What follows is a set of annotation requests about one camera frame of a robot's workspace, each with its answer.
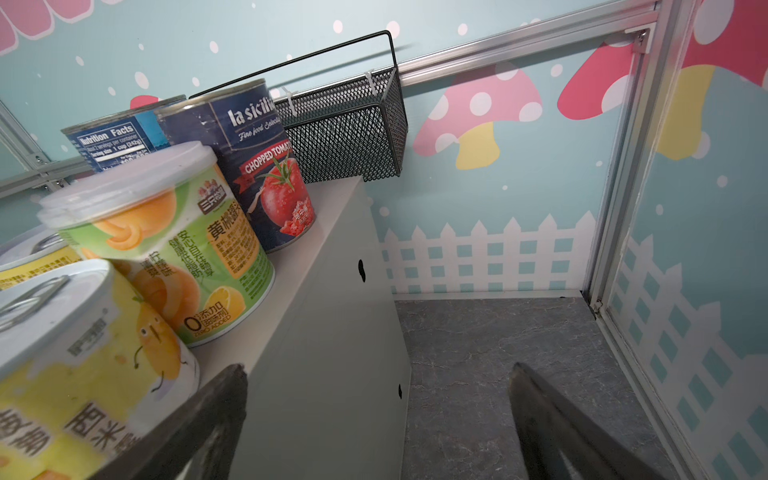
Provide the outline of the dark blue tall can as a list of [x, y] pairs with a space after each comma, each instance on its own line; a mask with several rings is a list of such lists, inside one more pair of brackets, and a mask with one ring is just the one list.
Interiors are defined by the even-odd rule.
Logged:
[[266, 252], [293, 243], [313, 225], [299, 163], [264, 80], [162, 107], [156, 118], [170, 144], [199, 141], [213, 149]]

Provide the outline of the yellow can white lid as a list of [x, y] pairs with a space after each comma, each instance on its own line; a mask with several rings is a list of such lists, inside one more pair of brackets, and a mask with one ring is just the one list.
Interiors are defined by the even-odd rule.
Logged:
[[1, 475], [85, 479], [200, 385], [194, 355], [108, 261], [1, 294]]
[[85, 259], [105, 259], [189, 347], [223, 336], [266, 298], [275, 268], [198, 141], [76, 181], [38, 218]]
[[1, 245], [1, 289], [81, 260], [57, 232], [39, 225]]

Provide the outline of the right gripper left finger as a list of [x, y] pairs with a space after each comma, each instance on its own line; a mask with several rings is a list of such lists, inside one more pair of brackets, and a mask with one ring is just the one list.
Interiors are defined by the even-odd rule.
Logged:
[[93, 479], [227, 479], [246, 418], [244, 366], [224, 368]]

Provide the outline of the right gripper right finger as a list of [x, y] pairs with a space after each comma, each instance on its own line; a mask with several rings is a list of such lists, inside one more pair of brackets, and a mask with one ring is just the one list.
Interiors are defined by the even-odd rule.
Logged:
[[660, 479], [525, 363], [511, 372], [509, 401], [530, 479]]

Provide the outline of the blue can pink lid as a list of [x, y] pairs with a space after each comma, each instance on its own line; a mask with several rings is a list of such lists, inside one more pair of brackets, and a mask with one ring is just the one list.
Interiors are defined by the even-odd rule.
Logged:
[[102, 172], [170, 146], [155, 112], [186, 100], [185, 95], [66, 127], [61, 133], [94, 172]]

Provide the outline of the grey metal cabinet counter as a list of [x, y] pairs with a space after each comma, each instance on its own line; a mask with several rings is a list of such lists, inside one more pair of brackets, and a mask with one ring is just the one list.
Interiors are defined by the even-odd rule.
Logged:
[[273, 252], [274, 283], [194, 349], [203, 382], [248, 377], [234, 479], [396, 479], [411, 366], [360, 178], [309, 186], [316, 219]]

